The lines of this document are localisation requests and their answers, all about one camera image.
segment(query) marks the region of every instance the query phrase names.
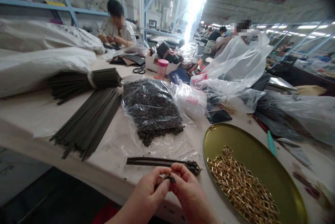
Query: finger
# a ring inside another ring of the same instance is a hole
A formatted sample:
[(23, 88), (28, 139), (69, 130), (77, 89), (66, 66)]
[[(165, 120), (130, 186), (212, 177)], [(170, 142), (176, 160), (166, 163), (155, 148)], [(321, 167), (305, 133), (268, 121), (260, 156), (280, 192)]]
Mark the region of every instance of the finger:
[(187, 182), (185, 182), (182, 178), (174, 173), (172, 173), (171, 175), (176, 181), (172, 186), (174, 194), (178, 193), (178, 191), (180, 191), (182, 194), (185, 194), (187, 190)]
[(153, 169), (151, 171), (151, 174), (155, 177), (155, 182), (158, 180), (158, 177), (161, 175), (161, 174), (167, 174), (171, 172), (171, 168), (169, 167), (163, 167), (163, 166), (158, 166), (158, 167), (155, 167), (155, 169)]
[(174, 173), (180, 173), (181, 177), (186, 182), (190, 176), (192, 176), (192, 173), (189, 171), (189, 169), (187, 169), (187, 167), (181, 163), (173, 163), (171, 169)]
[(156, 191), (150, 196), (158, 206), (169, 192), (171, 182), (169, 179), (163, 180)]
[(156, 185), (162, 183), (163, 181), (163, 178), (162, 177), (158, 177), (157, 181), (156, 181)]

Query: bag of black beads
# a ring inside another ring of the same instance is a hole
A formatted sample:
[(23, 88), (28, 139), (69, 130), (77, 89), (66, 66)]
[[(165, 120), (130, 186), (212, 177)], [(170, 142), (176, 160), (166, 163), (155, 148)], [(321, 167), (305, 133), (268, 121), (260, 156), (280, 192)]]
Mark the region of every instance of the bag of black beads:
[(155, 137), (177, 135), (184, 130), (184, 112), (173, 101), (171, 88), (165, 81), (142, 79), (126, 83), (122, 106), (132, 117), (139, 139), (146, 147)]

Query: hand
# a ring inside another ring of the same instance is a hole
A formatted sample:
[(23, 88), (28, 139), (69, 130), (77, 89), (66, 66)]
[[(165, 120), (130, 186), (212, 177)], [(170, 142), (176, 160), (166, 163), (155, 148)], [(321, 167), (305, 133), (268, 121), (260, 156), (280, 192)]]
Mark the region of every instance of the hand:
[(177, 196), (188, 222), (220, 223), (198, 180), (186, 166), (174, 163), (171, 169), (176, 180), (171, 184), (171, 191)]
[(110, 35), (106, 36), (106, 40), (107, 40), (109, 43), (114, 42), (113, 38), (112, 38)]
[(126, 204), (107, 223), (147, 224), (170, 189), (170, 180), (162, 181), (160, 175), (170, 171), (168, 167), (156, 167), (145, 175), (136, 185)]
[(122, 45), (127, 45), (127, 41), (124, 40), (122, 37), (113, 36), (113, 40), (114, 40), (115, 43), (122, 44)]

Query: white table surface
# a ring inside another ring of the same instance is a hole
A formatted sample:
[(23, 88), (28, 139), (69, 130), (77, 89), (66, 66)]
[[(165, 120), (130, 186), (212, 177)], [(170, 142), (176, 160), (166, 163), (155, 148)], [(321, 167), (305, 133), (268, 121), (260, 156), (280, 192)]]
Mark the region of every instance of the white table surface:
[[(104, 60), (97, 60), (92, 70), (111, 68)], [(130, 75), (134, 67), (115, 66), (121, 76)], [(152, 78), (153, 73), (147, 71), (146, 77)], [(37, 160), (51, 164), (60, 170), (82, 180), (94, 187), (110, 199), (123, 204), (132, 193), (139, 179), (152, 168), (144, 166), (125, 166), (125, 157), (115, 147), (115, 141), (130, 141), (129, 125), (124, 116), (122, 107), (118, 109), (114, 119), (107, 129), (98, 149), (92, 156), (82, 162), (77, 154), (71, 153), (67, 159), (61, 159), (63, 149), (54, 146), (48, 137), (54, 134), (86, 101), (92, 92), (79, 95), (61, 106), (57, 106), (50, 94), (50, 90), (42, 90), (30, 94), (16, 96), (0, 101), (0, 146), (30, 156)], [(232, 115), (233, 120), (228, 122), (249, 132), (265, 146), (267, 136), (256, 121), (242, 113)], [(209, 172), (205, 168), (203, 158), (203, 139), (210, 123), (206, 118), (196, 122), (197, 127), (186, 127), (188, 141), (198, 152), (196, 161), (204, 168), (198, 178), (203, 190), (208, 196), (212, 207), (223, 223), (246, 223), (233, 207), (227, 203), (222, 194), (213, 184)], [(277, 158), (292, 175), (292, 164), (298, 164), (305, 174), (322, 181), (329, 188), (334, 182), (334, 157), (325, 150), (302, 144), (304, 151), (312, 162), (311, 169), (306, 169), (292, 155), (284, 150), (277, 142)], [(309, 212), (309, 223), (325, 223), (324, 212), (316, 201), (306, 193), (304, 186), (295, 181)], [(182, 219), (182, 210), (177, 198), (168, 193), (164, 203), (159, 207), (156, 215), (172, 223), (185, 223)]]

